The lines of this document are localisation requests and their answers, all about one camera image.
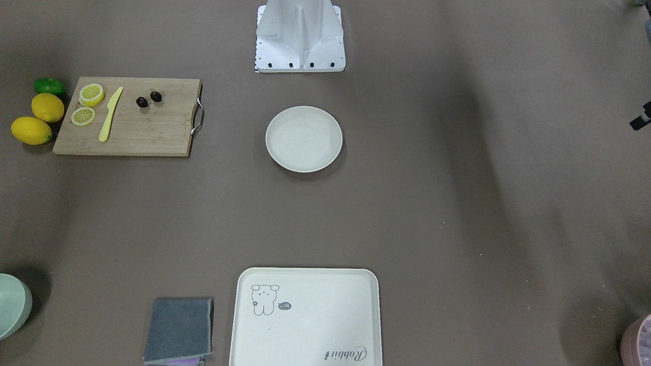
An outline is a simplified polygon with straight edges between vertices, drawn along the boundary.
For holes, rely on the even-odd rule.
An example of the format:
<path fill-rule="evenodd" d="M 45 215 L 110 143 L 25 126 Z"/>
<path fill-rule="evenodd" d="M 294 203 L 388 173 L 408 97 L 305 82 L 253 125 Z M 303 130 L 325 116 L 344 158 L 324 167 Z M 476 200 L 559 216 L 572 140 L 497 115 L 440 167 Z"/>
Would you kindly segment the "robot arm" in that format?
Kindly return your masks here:
<path fill-rule="evenodd" d="M 646 21 L 645 26 L 645 35 L 648 44 L 650 45 L 650 19 Z M 642 128 L 646 127 L 650 123 L 650 101 L 643 105 L 643 112 L 637 116 L 637 118 L 629 122 L 630 127 L 634 131 L 639 131 Z"/>

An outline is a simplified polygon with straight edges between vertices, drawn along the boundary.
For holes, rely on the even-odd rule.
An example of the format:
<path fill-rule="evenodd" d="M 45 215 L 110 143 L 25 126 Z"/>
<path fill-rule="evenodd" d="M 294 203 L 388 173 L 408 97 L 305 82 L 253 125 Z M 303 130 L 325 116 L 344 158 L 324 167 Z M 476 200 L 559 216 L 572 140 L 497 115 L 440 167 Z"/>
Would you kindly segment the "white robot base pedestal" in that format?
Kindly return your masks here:
<path fill-rule="evenodd" d="M 268 1 L 256 14 L 256 72 L 346 69 L 342 12 L 331 1 Z"/>

